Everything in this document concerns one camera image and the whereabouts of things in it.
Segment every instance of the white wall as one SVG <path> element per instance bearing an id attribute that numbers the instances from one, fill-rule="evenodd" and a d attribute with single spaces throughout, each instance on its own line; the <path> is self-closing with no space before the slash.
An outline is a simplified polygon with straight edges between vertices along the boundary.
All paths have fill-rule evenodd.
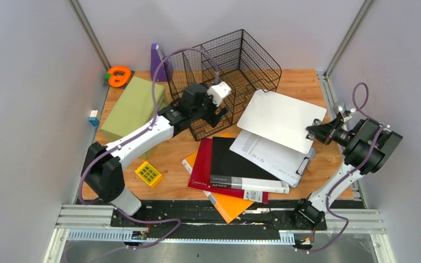
<path id="1" fill-rule="evenodd" d="M 404 136 L 362 180 L 366 200 L 380 209 L 397 262 L 421 262 L 421 1 L 376 1 L 332 76 L 349 106 L 360 81 L 371 89 L 365 110 Z"/>
<path id="2" fill-rule="evenodd" d="M 111 65 L 149 69 L 165 53 L 246 29 L 282 68 L 325 70 L 363 0 L 80 0 Z"/>
<path id="3" fill-rule="evenodd" d="M 67 1 L 0 1 L 0 262 L 41 262 L 74 198 L 103 69 Z"/>

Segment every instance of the black wire basket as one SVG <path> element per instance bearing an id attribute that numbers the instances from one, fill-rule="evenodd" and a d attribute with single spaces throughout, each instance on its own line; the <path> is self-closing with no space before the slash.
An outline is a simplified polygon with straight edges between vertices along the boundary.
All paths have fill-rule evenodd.
<path id="1" fill-rule="evenodd" d="M 280 65 L 241 29 L 195 46 L 206 51 L 219 65 L 220 80 L 225 81 L 232 93 L 220 106 L 230 111 L 216 127 L 199 119 L 190 130 L 196 141 L 204 139 L 238 122 L 257 89 L 276 91 L 281 77 Z M 206 83 L 210 87 L 215 68 L 201 53 L 187 50 L 170 57 L 173 71 L 167 72 L 172 99 L 178 99 L 190 84 Z"/>

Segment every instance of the red folder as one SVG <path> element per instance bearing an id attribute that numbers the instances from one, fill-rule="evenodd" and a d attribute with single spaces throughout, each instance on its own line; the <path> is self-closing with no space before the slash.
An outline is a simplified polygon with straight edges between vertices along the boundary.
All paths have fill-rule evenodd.
<path id="1" fill-rule="evenodd" d="M 243 198 L 244 190 L 241 189 L 209 187 L 211 180 L 211 161 L 212 139 L 205 138 L 199 145 L 199 150 L 197 151 L 196 161 L 191 173 L 188 187 Z M 262 202 L 266 204 L 269 202 L 269 194 L 267 192 L 263 193 Z"/>

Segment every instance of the wooden tabletop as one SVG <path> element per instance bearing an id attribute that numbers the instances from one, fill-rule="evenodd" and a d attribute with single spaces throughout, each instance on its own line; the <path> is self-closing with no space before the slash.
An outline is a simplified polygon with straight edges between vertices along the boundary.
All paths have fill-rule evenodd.
<path id="1" fill-rule="evenodd" d="M 149 71 L 137 71 L 135 76 L 151 80 Z M 170 93 L 167 83 L 160 83 L 166 88 L 169 101 Z M 101 125 L 109 115 L 113 106 L 122 94 L 123 89 L 110 88 L 104 105 Z M 317 80 L 317 74 L 314 70 L 283 70 L 282 77 L 277 89 L 278 93 L 291 96 L 296 99 L 304 100 L 309 103 L 326 107 L 322 91 Z M 213 136 L 218 136 L 228 132 L 237 136 L 240 128 L 233 125 Z M 108 143 L 102 133 L 97 133 L 96 141 L 102 145 Z M 124 172 L 125 183 L 127 187 L 140 199 L 207 199 L 201 190 L 188 187 L 190 174 L 185 170 L 181 161 L 196 152 L 199 142 L 195 141 L 189 130 L 181 132 L 176 137 L 165 141 L 151 151 L 150 162 L 162 175 L 162 181 L 154 188 L 150 188 L 135 174 L 135 169 L 143 163 L 144 160 L 135 160 Z M 271 199 L 299 199 L 307 197 L 311 192 L 320 188 L 339 168 L 342 157 L 338 146 L 335 143 L 329 146 L 323 145 L 318 141 L 314 142 L 314 148 L 317 151 L 314 159 L 308 166 L 298 187 L 290 188 L 289 194 L 270 193 Z M 84 184 L 83 197 L 86 199 L 95 198 L 97 195 Z M 352 199 L 352 190 L 349 187 L 340 196 L 343 199 Z"/>

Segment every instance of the purple object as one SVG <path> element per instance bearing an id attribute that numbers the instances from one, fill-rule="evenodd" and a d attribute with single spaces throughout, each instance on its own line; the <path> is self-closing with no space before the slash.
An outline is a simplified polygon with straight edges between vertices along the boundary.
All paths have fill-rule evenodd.
<path id="1" fill-rule="evenodd" d="M 151 67 L 149 69 L 149 73 L 151 74 L 151 79 L 153 78 L 154 71 L 156 70 L 157 66 L 161 66 L 159 72 L 157 73 L 156 79 L 154 81 L 167 81 L 167 73 L 164 69 L 164 66 L 161 65 L 162 59 L 164 55 L 159 49 L 159 44 L 152 44 L 151 45 Z M 172 79 L 173 68 L 172 64 L 168 61 L 165 62 L 165 67 L 167 68 L 167 72 L 169 73 L 170 79 Z"/>

